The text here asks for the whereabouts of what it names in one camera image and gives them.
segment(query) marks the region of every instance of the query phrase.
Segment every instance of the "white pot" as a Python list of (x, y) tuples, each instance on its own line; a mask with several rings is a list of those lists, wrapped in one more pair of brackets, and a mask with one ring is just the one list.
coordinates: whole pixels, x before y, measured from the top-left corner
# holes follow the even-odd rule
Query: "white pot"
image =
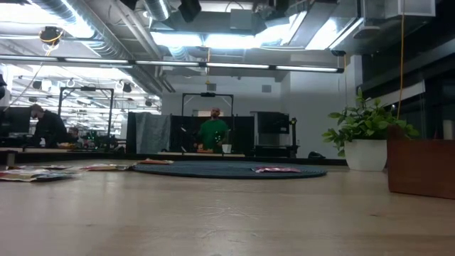
[(387, 162), (386, 140), (354, 139), (345, 142), (344, 151), (352, 170), (382, 171)]

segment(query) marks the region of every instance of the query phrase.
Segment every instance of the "dark blue rug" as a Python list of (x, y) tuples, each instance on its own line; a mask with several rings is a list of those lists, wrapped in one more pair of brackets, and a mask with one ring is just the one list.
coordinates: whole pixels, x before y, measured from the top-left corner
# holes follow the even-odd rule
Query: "dark blue rug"
[[(273, 166), (299, 169), (300, 173), (260, 173), (251, 168)], [(250, 161), (176, 161), (170, 165), (138, 164), (133, 171), (146, 174), (196, 178), (238, 178), (238, 179), (281, 179), (281, 178), (313, 178), (324, 176), (327, 171), (315, 166), (299, 164), (271, 164)]]

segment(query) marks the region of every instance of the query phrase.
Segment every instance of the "potted plant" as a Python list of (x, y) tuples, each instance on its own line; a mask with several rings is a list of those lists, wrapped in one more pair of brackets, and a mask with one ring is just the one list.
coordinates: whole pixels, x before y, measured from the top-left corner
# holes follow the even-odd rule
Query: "potted plant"
[(373, 106), (367, 106), (360, 89), (356, 101), (358, 107), (330, 113), (328, 117), (338, 119), (338, 131), (329, 129), (322, 134), (324, 142), (335, 143), (338, 155), (346, 157), (350, 169), (382, 171), (387, 161), (387, 127), (396, 124), (407, 137), (419, 136), (419, 132), (406, 121), (393, 117), (380, 106), (379, 99)]

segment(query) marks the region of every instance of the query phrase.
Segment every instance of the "computer monitor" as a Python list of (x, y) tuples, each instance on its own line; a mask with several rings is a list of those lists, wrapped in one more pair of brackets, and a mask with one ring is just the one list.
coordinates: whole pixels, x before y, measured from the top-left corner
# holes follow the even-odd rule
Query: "computer monitor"
[(0, 107), (0, 132), (2, 135), (17, 133), (28, 134), (30, 131), (30, 107)]

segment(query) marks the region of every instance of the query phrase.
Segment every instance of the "white wall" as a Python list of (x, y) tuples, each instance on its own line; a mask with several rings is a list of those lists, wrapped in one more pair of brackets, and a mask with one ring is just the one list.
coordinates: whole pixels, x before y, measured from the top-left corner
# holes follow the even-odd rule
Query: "white wall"
[(333, 144), (324, 143), (321, 135), (336, 128), (336, 120), (328, 114), (355, 105), (355, 86), (362, 83), (359, 61), (360, 56), (353, 56), (344, 74), (292, 72), (289, 80), (283, 80), (281, 109), (297, 118), (297, 157), (306, 158), (310, 151), (317, 151), (328, 159), (338, 158)]
[[(190, 79), (170, 77), (169, 82), (176, 89), (176, 93), (164, 94), (162, 102), (162, 114), (181, 115), (181, 100), (183, 92), (201, 93), (206, 92), (205, 77), (193, 77)], [(274, 78), (237, 78), (213, 77), (211, 83), (217, 84), (216, 93), (234, 95), (234, 114), (250, 116), (251, 111), (280, 111), (280, 84)], [(271, 85), (271, 93), (263, 93), (262, 85)], [(230, 97), (224, 97), (230, 104)], [(186, 96), (185, 102), (191, 99)], [(230, 106), (220, 97), (195, 96), (185, 105), (185, 116), (193, 114), (193, 110), (211, 110), (219, 107), (225, 115), (230, 114)]]

